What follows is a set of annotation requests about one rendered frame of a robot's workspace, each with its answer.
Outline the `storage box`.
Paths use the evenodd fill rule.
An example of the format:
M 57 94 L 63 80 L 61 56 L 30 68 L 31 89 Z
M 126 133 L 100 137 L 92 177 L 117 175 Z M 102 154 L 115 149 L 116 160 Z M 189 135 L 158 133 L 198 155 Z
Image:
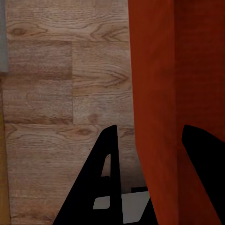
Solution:
M 225 142 L 225 0 L 128 0 L 135 145 L 158 225 L 222 225 L 181 141 Z

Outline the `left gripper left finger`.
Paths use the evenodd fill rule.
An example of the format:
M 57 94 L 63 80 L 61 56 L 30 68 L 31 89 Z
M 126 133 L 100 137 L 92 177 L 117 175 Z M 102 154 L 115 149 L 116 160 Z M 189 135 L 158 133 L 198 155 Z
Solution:
M 105 163 L 111 154 L 111 203 L 93 209 Z M 123 225 L 117 126 L 105 128 L 72 186 L 53 225 Z

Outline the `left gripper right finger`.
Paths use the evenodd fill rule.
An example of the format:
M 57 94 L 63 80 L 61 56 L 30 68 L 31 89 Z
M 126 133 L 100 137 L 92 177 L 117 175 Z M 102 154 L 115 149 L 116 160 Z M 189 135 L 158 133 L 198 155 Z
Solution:
M 181 141 L 222 225 L 225 225 L 225 142 L 190 125 L 184 125 Z

